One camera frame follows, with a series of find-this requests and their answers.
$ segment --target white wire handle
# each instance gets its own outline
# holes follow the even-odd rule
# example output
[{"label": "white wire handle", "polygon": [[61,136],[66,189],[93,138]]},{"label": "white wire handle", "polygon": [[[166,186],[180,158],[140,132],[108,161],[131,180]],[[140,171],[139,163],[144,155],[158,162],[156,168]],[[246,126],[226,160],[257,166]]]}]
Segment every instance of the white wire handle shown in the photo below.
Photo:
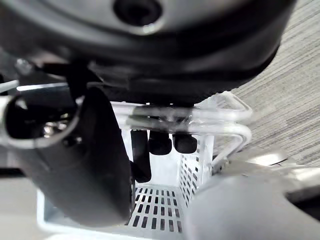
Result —
[{"label": "white wire handle", "polygon": [[145,116],[145,117],[165,117],[173,118],[189,118],[192,116],[194,121],[231,121],[236,122],[248,119],[252,116],[253,111],[251,107],[241,101],[231,92],[223,92],[220,94],[230,105],[237,109],[225,108],[207,108],[207,107],[160,107],[153,105],[111,102],[114,113],[125,114],[130,116]]}]

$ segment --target gray plastic part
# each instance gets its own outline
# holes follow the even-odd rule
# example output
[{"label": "gray plastic part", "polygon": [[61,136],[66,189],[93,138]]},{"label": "gray plastic part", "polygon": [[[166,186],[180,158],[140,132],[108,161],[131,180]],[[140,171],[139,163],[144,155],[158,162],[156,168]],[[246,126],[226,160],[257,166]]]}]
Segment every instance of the gray plastic part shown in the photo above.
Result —
[{"label": "gray plastic part", "polygon": [[200,188],[185,219],[189,240],[318,240],[320,224],[262,176],[217,176]]}]

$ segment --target black lever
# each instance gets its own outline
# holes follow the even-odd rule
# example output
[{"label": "black lever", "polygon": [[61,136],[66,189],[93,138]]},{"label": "black lever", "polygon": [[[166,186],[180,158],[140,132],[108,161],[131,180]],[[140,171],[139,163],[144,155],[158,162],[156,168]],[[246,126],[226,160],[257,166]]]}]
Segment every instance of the black lever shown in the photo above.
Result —
[{"label": "black lever", "polygon": [[131,145],[133,155],[132,174],[138,183],[149,182],[151,180],[151,167],[147,131],[132,130]]},{"label": "black lever", "polygon": [[51,126],[40,122],[45,116],[40,111],[34,116],[37,119],[30,119],[28,106],[20,109],[18,101],[12,100],[2,112],[1,132],[23,172],[55,207],[82,225],[127,223],[135,201],[135,181],[121,130],[103,90],[87,90],[67,127],[57,132],[46,129],[45,137],[44,126]]}]

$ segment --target floor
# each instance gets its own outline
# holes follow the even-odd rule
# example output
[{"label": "floor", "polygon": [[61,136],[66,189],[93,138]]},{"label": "floor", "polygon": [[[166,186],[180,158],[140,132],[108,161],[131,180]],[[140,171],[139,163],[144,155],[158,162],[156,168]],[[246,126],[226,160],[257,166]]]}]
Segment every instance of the floor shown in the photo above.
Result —
[{"label": "floor", "polygon": [[248,148],[278,146],[320,166],[320,0],[300,0],[271,65],[232,91],[255,114]]}]

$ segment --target screw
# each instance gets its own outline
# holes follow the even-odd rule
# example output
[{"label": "screw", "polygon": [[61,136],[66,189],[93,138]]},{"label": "screw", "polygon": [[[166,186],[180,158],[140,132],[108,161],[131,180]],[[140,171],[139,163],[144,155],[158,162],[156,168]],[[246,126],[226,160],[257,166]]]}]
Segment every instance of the screw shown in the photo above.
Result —
[{"label": "screw", "polygon": [[23,58],[19,58],[15,62],[16,70],[23,76],[28,76],[35,70],[35,66]]}]

